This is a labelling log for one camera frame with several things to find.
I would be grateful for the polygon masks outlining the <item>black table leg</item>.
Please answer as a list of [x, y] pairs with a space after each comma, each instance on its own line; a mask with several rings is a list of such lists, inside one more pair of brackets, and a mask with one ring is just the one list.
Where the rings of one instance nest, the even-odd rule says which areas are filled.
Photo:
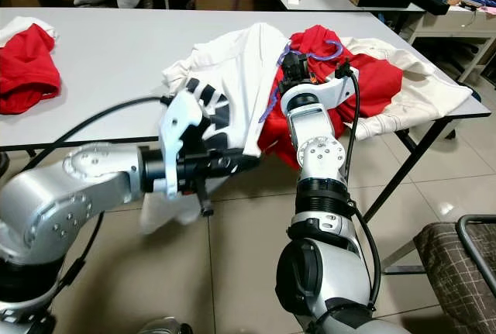
[[410, 129], [401, 129], [401, 131], [394, 133], [403, 143], [404, 147], [407, 147], [407, 150], [410, 151], [410, 156], [408, 156], [407, 160], [399, 167], [399, 170], [397, 170], [393, 178], [387, 183], [383, 191], [376, 197], [372, 206], [368, 208], [368, 211], [365, 212], [363, 215], [364, 221], [369, 222], [372, 220], [403, 179], [410, 174], [412, 168], [421, 160], [422, 156], [424, 156], [437, 138], [442, 135], [443, 129], [452, 121], [453, 119], [447, 117], [436, 120], [429, 127], [428, 132], [426, 132], [418, 142], [415, 142], [410, 137]]

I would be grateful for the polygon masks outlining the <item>purple clothes hanger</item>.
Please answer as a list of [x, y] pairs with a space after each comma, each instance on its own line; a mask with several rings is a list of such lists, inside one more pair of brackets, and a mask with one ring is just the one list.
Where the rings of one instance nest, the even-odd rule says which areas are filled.
[[[330, 46], [336, 47], [336, 50], [333, 51], [333, 54], [327, 55], [327, 57], [319, 57], [318, 54], [314, 54], [312, 52], [301, 52], [300, 50], [293, 50], [293, 48], [291, 48], [291, 43], [288, 43], [287, 46], [284, 47], [282, 54], [277, 59], [277, 65], [282, 65], [284, 58], [291, 52], [297, 54], [298, 57], [307, 58], [307, 59], [313, 58], [319, 61], [327, 61], [340, 57], [340, 55], [343, 54], [343, 51], [345, 50], [345, 47], [340, 41], [326, 40], [325, 43], [329, 44]], [[270, 93], [269, 104], [265, 112], [263, 112], [264, 114], [260, 118], [260, 122], [263, 122], [266, 120], [266, 118], [268, 118], [270, 112], [272, 112], [273, 108], [275, 108], [276, 101], [277, 101], [277, 93], [273, 91], [272, 93]]]

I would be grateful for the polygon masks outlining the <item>small white garment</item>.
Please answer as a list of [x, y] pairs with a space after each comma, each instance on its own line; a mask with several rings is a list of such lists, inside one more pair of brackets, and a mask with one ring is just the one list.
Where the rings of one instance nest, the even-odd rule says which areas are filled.
[[40, 21], [34, 16], [15, 16], [10, 22], [6, 23], [0, 29], [0, 47], [6, 46], [7, 42], [16, 34], [25, 32], [31, 26], [37, 25], [40, 29], [45, 30], [49, 37], [53, 40], [59, 39], [59, 33], [47, 22]]

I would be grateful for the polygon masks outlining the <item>white shirt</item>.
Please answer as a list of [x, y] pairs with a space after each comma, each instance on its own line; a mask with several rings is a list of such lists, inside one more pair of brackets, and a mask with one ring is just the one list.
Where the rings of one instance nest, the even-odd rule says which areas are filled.
[[254, 23], [216, 39], [198, 43], [188, 57], [164, 68], [155, 93], [187, 92], [198, 101], [209, 123], [191, 141], [206, 150], [240, 151], [257, 164], [264, 118], [277, 61], [288, 38], [269, 23]]

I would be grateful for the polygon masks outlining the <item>plain red garment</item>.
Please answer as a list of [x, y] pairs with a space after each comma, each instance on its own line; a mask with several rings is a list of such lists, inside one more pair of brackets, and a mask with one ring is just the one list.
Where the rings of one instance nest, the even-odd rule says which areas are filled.
[[39, 23], [17, 32], [0, 51], [0, 112], [18, 115], [61, 93], [54, 37]]

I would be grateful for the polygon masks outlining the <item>plaid cushioned chair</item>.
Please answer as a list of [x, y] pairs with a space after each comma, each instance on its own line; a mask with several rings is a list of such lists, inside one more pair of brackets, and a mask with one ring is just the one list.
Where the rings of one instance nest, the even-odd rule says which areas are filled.
[[432, 223], [412, 241], [457, 333], [496, 334], [496, 215]]

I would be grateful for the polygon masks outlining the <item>red printed t-shirt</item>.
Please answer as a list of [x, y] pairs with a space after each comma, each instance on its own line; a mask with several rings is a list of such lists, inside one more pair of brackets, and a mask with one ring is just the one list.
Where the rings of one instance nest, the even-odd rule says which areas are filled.
[[[320, 25], [293, 34], [288, 42], [291, 43], [293, 50], [312, 52], [318, 54], [319, 57], [327, 57], [333, 54], [336, 47], [326, 44], [326, 40], [340, 41], [344, 44], [336, 33]], [[401, 90], [400, 69], [384, 59], [374, 59], [370, 55], [354, 53], [345, 47], [343, 54], [336, 59], [319, 61], [309, 58], [309, 72], [320, 79], [325, 79], [336, 70], [337, 65], [343, 64], [345, 60], [348, 60], [350, 65], [359, 71], [361, 117], [368, 118], [382, 113], [384, 108], [391, 103], [392, 97]], [[295, 149], [291, 142], [290, 131], [288, 131], [288, 122], [279, 102], [275, 103], [275, 108], [263, 121], [258, 145], [263, 153], [275, 154], [294, 170], [300, 167], [295, 160]]]

